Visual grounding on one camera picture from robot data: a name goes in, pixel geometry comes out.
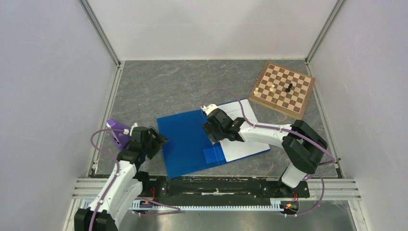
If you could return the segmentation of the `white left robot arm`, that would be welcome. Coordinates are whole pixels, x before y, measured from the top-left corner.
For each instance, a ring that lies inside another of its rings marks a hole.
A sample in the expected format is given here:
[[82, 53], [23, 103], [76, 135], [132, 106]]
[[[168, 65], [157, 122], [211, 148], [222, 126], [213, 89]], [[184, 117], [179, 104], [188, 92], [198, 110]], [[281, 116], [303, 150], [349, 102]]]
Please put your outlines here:
[[130, 139], [113, 157], [115, 167], [102, 190], [87, 208], [75, 213], [76, 231], [118, 230], [130, 204], [138, 196], [150, 193], [150, 182], [135, 177], [139, 168], [168, 142], [168, 138], [153, 127], [107, 128], [106, 131], [119, 132]]

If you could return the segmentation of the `blue plastic folder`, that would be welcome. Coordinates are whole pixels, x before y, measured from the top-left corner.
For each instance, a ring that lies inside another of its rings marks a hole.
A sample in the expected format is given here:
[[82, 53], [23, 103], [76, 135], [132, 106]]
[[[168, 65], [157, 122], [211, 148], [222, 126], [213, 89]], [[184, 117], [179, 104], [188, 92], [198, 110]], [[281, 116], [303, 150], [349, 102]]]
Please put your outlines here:
[[201, 110], [157, 119], [159, 133], [168, 138], [162, 151], [170, 179], [229, 163], [221, 160], [220, 143], [212, 144], [202, 129], [206, 122]]

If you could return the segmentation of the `white paper sheet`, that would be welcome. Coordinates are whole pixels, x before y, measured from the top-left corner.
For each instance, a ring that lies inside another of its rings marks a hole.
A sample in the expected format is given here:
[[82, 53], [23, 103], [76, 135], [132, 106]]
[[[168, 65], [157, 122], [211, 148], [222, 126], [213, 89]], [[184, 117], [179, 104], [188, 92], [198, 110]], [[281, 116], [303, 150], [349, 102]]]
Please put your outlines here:
[[[240, 100], [244, 114], [252, 123], [257, 122], [257, 118], [247, 99]], [[218, 107], [223, 110], [231, 119], [243, 117], [240, 104], [235, 102], [219, 104]], [[229, 141], [224, 139], [220, 141], [220, 157], [222, 161], [232, 162], [238, 159], [246, 158], [255, 154], [261, 154], [270, 151], [270, 145], [254, 141]]]

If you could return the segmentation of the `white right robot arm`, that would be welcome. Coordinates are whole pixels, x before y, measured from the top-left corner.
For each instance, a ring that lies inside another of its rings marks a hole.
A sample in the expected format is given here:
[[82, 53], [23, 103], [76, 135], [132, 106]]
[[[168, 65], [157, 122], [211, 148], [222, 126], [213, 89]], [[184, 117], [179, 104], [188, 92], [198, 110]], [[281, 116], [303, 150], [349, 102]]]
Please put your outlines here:
[[286, 168], [278, 183], [283, 196], [291, 196], [298, 184], [316, 172], [326, 154], [327, 144], [306, 122], [296, 120], [293, 124], [273, 125], [254, 123], [245, 116], [231, 119], [218, 106], [202, 106], [207, 122], [203, 130], [212, 143], [222, 140], [260, 142], [282, 148], [291, 164]]

